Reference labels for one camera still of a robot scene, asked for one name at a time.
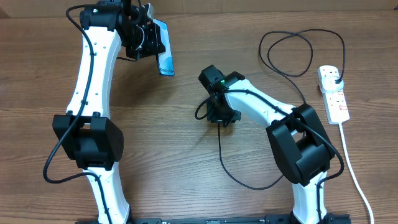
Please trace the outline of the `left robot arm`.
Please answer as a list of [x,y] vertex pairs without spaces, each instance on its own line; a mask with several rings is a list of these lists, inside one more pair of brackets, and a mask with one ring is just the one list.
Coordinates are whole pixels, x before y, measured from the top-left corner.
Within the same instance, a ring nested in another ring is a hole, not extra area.
[[124,135],[111,121],[109,107],[114,66],[125,50],[125,60],[154,56],[159,74],[174,76],[169,31],[149,3],[99,1],[79,9],[73,24],[82,35],[81,63],[65,114],[53,117],[56,148],[63,149],[88,179],[98,223],[132,223],[119,175]]

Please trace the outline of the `blue screen smartphone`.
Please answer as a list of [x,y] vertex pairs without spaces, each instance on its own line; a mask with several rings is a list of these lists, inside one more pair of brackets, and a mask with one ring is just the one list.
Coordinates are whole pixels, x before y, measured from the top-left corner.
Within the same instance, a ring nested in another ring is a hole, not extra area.
[[161,43],[165,47],[164,52],[157,54],[159,74],[173,77],[175,75],[175,70],[167,24],[158,19],[153,19],[153,22],[160,27],[160,39]]

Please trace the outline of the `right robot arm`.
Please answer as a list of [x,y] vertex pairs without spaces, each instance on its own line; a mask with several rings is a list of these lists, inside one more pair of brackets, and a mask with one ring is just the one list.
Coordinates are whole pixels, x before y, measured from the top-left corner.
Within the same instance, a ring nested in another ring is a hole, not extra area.
[[289,223],[330,223],[324,205],[324,183],[330,162],[338,156],[315,110],[273,99],[258,90],[244,75],[222,74],[214,65],[198,77],[209,97],[204,117],[227,127],[242,114],[263,126],[277,167],[292,183],[294,207]]

